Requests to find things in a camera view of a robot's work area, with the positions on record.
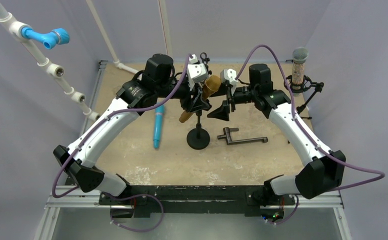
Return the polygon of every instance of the round black base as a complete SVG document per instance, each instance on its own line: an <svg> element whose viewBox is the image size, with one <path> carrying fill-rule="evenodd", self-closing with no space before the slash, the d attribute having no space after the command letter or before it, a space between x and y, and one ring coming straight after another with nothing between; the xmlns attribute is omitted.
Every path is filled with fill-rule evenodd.
<svg viewBox="0 0 388 240"><path fill-rule="evenodd" d="M188 135L186 136L186 141L191 148L195 150L201 150L205 149L210 143L210 135L206 130L201 128L200 138L197 138L197 129L194 128L189 131Z"/></svg>

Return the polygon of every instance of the beige table surface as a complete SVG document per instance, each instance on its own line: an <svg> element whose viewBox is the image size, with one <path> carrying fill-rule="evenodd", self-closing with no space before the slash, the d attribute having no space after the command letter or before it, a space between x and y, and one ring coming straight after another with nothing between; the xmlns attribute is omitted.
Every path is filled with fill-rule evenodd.
<svg viewBox="0 0 388 240"><path fill-rule="evenodd" d="M129 64L143 69L145 64ZM215 75L224 68L238 71L241 64L213 64ZM182 64L175 64L176 72ZM269 64L275 89L285 90L281 73L275 64ZM291 74L291 64L283 65L284 72ZM132 74L108 64L102 79L95 111L103 113L121 85ZM248 82L248 67L240 77ZM222 104L224 96L210 99L212 110ZM295 105L304 103L302 96L295 98ZM173 99L165 104L165 114L159 149L153 148L154 112L145 112L114 139L104 150L97 166L103 170L124 176L133 185L259 185L274 176L297 174L302 169L294 148L287 143L282 132L267 120L252 103L236 106L230 114L230 122L202 117L203 128L210 134L210 145L203 150L191 149L186 143L188 131L195 128L196 116L185 123L178 121L182 109ZM232 139L268 137L269 142L226 145L224 127L239 128L231 134Z"/></svg>

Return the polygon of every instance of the blue faucet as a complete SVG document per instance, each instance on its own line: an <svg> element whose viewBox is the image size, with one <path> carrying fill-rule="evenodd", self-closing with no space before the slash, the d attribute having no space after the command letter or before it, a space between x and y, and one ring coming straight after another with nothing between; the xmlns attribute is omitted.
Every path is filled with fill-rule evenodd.
<svg viewBox="0 0 388 240"><path fill-rule="evenodd" d="M25 39L36 40L44 45L46 49L52 49L55 45L68 44L70 36L63 28L57 28L49 33L38 33L30 27L24 27L21 31Z"/></svg>

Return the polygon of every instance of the robotic arm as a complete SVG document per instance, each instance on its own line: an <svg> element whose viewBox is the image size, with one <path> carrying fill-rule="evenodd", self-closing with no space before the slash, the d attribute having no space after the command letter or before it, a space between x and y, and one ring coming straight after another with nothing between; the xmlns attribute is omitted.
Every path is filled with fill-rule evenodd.
<svg viewBox="0 0 388 240"><path fill-rule="evenodd" d="M104 149L110 142L132 121L142 115L143 112L124 112L109 118L109 113L122 109L147 108L153 106L159 97L166 97L175 87L177 81L169 77L173 67L173 60L163 54L155 54L148 59L142 79L137 75L132 80L123 84L112 100L110 106L101 116L106 123L97 126L96 121L87 131L95 129L88 136L82 147L82 137L71 143L68 147L59 145L54 150L54 156L62 165L74 150L77 150L65 172L76 182L83 192L100 190L113 196L120 196L128 188L129 183L121 176L111 174L95 167ZM182 76L180 87L172 96L179 99L181 107L187 112L193 110L209 110L211 108L207 100L201 99L203 82L209 78L207 62L200 63L195 55L190 57L187 67L187 75ZM227 96L220 108L212 111L208 117L221 120L229 120L230 105L232 112L236 104L254 103L266 118L277 125L299 154L305 168L296 176L278 176L264 182L263 192L260 198L270 199L284 194L301 194L311 199L325 191L329 191L341 184L344 166L339 165L325 155L317 151L304 133L298 128L291 116L290 99L281 90L273 89L270 78L270 69L265 64L254 64L249 68L250 85L236 87L234 70L224 70L221 73L222 85L215 96ZM319 139L301 120L301 124L316 140ZM328 146L321 143L320 147L334 157L345 161L341 151L333 152Z"/></svg>

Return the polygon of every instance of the blue tube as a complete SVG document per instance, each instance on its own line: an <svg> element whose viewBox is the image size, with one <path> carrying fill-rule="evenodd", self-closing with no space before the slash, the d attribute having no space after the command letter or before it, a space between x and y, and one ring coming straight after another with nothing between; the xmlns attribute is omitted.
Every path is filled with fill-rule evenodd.
<svg viewBox="0 0 388 240"><path fill-rule="evenodd" d="M69 34L62 28L57 28L49 33L38 33L30 27L24 27L21 34L25 39L36 40L44 45L46 49L52 49L55 45L68 44L70 41Z"/></svg>
<svg viewBox="0 0 388 240"><path fill-rule="evenodd" d="M163 114L164 114L164 105L161 105L155 109L155 123L154 123L154 137L153 137L153 143L154 143L155 149L157 149L160 144Z"/></svg>

